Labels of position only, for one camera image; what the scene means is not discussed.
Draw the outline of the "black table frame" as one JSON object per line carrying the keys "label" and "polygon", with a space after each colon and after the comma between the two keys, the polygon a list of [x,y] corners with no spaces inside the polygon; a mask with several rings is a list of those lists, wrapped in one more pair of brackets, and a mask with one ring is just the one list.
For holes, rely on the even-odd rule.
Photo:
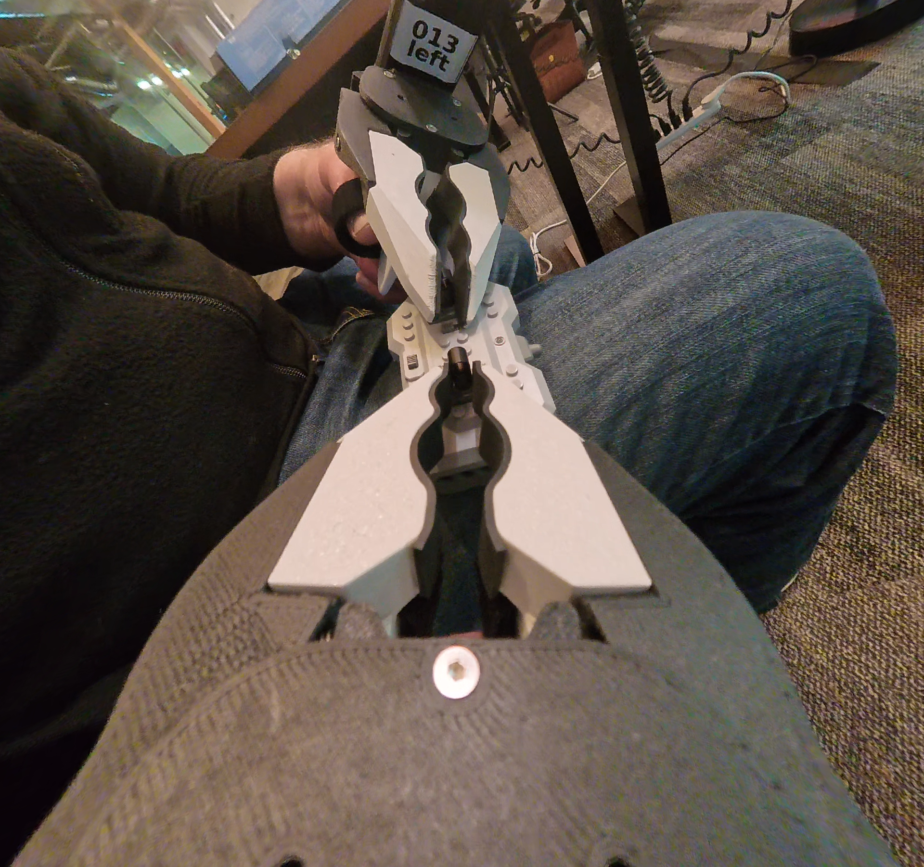
{"label": "black table frame", "polygon": [[[661,163],[646,95],[629,39],[622,0],[585,0],[630,179],[641,212],[643,234],[672,222]],[[509,0],[497,0],[487,27],[488,42],[498,53],[525,110],[558,198],[586,262],[604,255],[584,196],[568,158],[556,121],[545,99],[528,50],[515,28]]]}

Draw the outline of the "black round stand base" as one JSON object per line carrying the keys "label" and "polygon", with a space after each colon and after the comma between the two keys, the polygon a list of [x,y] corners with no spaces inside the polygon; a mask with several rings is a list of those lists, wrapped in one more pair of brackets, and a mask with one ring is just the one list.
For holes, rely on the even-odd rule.
{"label": "black round stand base", "polygon": [[923,0],[804,0],[790,17],[789,51],[818,57],[878,41],[923,15]]}

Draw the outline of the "person's left hand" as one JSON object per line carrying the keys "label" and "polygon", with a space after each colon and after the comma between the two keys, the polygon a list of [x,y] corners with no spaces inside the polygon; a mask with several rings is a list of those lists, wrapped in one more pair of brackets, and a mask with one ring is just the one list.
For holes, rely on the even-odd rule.
{"label": "person's left hand", "polygon": [[378,263],[350,253],[338,242],[331,213],[333,196],[356,173],[337,155],[334,142],[294,147],[273,171],[273,192],[283,230],[294,249],[297,265],[313,272],[331,270],[351,260],[359,287],[380,302],[399,304],[406,298],[400,283],[383,294],[378,288]]}

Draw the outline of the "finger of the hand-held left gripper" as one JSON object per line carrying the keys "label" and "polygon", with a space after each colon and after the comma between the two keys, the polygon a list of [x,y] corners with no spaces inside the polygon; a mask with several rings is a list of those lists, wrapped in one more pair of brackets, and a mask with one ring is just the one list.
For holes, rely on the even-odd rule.
{"label": "finger of the hand-held left gripper", "polygon": [[378,289],[387,295],[397,281],[428,323],[449,321],[440,314],[440,252],[428,232],[430,212],[418,191],[424,160],[399,138],[370,131],[375,182],[367,196],[366,214],[383,249]]}
{"label": "finger of the hand-held left gripper", "polygon": [[441,249],[452,288],[443,306],[450,308],[457,326],[467,325],[478,312],[509,197],[509,180],[492,145],[449,165],[441,178],[441,211],[446,220]]}

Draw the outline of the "grey remote controller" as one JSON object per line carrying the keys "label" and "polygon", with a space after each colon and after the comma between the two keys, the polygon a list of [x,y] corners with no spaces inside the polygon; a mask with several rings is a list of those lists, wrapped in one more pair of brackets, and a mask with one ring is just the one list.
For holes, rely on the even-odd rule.
{"label": "grey remote controller", "polygon": [[[399,363],[403,388],[443,365],[450,349],[461,347],[471,362],[491,367],[554,413],[545,378],[531,364],[540,346],[527,342],[518,330],[512,294],[506,286],[495,283],[488,284],[478,312],[463,329],[450,322],[427,323],[409,300],[387,322],[388,347]],[[442,423],[442,456],[422,458],[439,493],[466,491],[488,479],[488,465],[479,456],[481,419],[470,394],[453,393],[452,402]]]}

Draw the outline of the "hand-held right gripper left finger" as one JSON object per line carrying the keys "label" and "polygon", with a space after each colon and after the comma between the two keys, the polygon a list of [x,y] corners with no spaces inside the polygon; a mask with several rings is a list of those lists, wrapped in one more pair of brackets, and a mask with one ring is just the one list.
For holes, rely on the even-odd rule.
{"label": "hand-held right gripper left finger", "polygon": [[420,591],[415,553],[433,527],[435,490],[418,449],[440,415],[433,369],[330,448],[323,475],[268,578],[396,616]]}

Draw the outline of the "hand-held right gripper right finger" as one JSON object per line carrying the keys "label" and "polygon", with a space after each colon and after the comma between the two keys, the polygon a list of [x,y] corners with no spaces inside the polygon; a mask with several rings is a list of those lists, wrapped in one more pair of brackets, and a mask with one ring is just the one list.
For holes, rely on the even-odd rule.
{"label": "hand-held right gripper right finger", "polygon": [[536,619],[551,602],[646,593],[653,580],[583,440],[507,377],[482,373],[483,416],[502,433],[484,516],[501,594]]}

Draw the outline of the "white power strip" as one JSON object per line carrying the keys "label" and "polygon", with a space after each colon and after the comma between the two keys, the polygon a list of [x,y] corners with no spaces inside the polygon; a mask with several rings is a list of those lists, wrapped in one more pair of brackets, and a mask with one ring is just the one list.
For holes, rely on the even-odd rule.
{"label": "white power strip", "polygon": [[687,136],[694,130],[699,129],[706,123],[717,118],[722,113],[722,96],[732,82],[744,79],[761,79],[771,83],[773,89],[777,89],[783,98],[783,106],[788,107],[791,98],[791,88],[788,80],[780,75],[770,71],[745,71],[734,74],[727,81],[720,84],[716,89],[703,98],[699,106],[692,111],[689,119],[684,121],[679,128],[672,130],[669,134],[664,135],[658,140],[656,148],[661,150]]}

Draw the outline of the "person's blue jeans leg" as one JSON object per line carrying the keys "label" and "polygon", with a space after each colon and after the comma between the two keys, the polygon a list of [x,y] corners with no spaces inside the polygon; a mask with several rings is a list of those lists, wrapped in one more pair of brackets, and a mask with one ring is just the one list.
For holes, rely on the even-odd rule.
{"label": "person's blue jeans leg", "polygon": [[893,408],[895,327],[866,251],[802,216],[710,214],[538,283],[504,226],[491,279],[542,347],[558,418],[773,608]]}

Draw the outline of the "brown leather bag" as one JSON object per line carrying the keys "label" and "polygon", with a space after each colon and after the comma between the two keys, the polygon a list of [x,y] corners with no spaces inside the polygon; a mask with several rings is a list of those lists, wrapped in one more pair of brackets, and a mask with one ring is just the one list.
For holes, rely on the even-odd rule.
{"label": "brown leather bag", "polygon": [[586,79],[574,24],[560,19],[530,35],[525,45],[545,99],[556,104]]}

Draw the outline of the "person's left forearm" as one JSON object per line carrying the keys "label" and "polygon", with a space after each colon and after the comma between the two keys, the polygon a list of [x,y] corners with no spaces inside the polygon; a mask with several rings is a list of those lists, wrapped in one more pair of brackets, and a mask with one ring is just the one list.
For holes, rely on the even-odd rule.
{"label": "person's left forearm", "polygon": [[251,274],[298,265],[273,191],[284,150],[250,160],[171,156],[79,97],[64,108],[52,139],[89,164],[116,208],[151,216]]}

